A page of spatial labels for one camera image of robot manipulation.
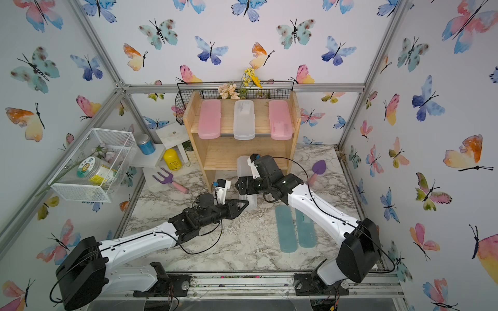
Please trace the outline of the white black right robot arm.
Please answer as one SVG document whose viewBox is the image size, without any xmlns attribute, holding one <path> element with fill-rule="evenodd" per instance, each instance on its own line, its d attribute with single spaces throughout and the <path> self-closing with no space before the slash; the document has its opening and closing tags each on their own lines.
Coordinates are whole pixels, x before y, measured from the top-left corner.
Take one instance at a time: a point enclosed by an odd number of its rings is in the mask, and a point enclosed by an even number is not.
<svg viewBox="0 0 498 311">
<path fill-rule="evenodd" d="M 336 258 L 326 259 L 305 280 L 296 279 L 297 295 L 336 292 L 343 281 L 360 283 L 381 258 L 381 242 L 376 224 L 344 214 L 316 195 L 294 174 L 284 174 L 272 156 L 252 154 L 249 176 L 239 177 L 241 195 L 270 194 L 319 225 L 340 247 Z"/>
</svg>

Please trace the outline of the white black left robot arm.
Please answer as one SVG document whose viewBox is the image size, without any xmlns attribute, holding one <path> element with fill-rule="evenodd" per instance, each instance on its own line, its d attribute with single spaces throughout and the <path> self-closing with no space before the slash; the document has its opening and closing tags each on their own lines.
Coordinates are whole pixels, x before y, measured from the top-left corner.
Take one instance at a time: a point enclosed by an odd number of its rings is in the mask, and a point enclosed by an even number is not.
<svg viewBox="0 0 498 311">
<path fill-rule="evenodd" d="M 160 263 L 138 268 L 126 264 L 158 250 L 179 247 L 198 237 L 203 227 L 237 218 L 248 205 L 238 199 L 216 203 L 205 193 L 194 207 L 152 229 L 114 240 L 81 240 L 56 270 L 58 302 L 65 310 L 77 310 L 110 292 L 133 292 L 139 298 L 184 296 Z"/>
</svg>

